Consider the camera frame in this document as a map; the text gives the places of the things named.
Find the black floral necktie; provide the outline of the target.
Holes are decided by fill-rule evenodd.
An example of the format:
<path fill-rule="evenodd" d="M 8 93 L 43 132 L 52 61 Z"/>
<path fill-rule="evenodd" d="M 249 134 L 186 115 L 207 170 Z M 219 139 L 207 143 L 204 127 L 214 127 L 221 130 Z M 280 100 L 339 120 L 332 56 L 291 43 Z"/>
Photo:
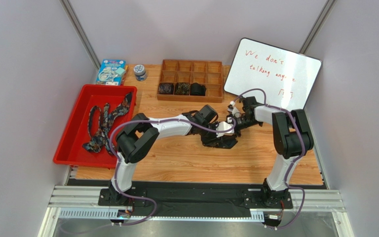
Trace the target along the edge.
<path fill-rule="evenodd" d="M 202 145 L 211 148 L 231 149 L 237 144 L 236 135 L 224 135 L 217 137 L 216 135 L 201 136 Z"/>

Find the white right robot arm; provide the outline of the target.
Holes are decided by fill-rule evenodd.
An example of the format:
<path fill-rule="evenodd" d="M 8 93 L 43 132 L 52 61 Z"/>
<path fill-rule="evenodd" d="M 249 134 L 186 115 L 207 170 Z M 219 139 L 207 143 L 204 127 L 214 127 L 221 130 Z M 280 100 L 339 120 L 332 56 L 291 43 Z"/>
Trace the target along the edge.
<path fill-rule="evenodd" d="M 243 113 L 238 128 L 254 124 L 272 125 L 273 143 L 277 152 L 271 173 L 265 178 L 260 200 L 266 207 L 275 207 L 289 198 L 289 181 L 300 159 L 313 149 L 314 140 L 304 109 L 288 111 L 262 104 L 254 96 L 240 99 Z"/>

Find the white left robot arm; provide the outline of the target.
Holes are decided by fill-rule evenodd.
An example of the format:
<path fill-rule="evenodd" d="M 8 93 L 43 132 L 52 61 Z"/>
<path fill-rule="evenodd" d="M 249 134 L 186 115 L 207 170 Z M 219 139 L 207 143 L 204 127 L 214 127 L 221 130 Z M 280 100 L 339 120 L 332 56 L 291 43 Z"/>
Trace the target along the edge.
<path fill-rule="evenodd" d="M 149 153 L 157 140 L 175 136 L 218 134 L 217 112 L 209 105 L 199 111 L 191 111 L 171 118 L 149 118 L 139 113 L 128 122 L 116 127 L 108 144 L 117 159 L 114 175 L 110 180 L 111 196 L 133 198 L 126 193 L 132 186 L 137 163 Z"/>

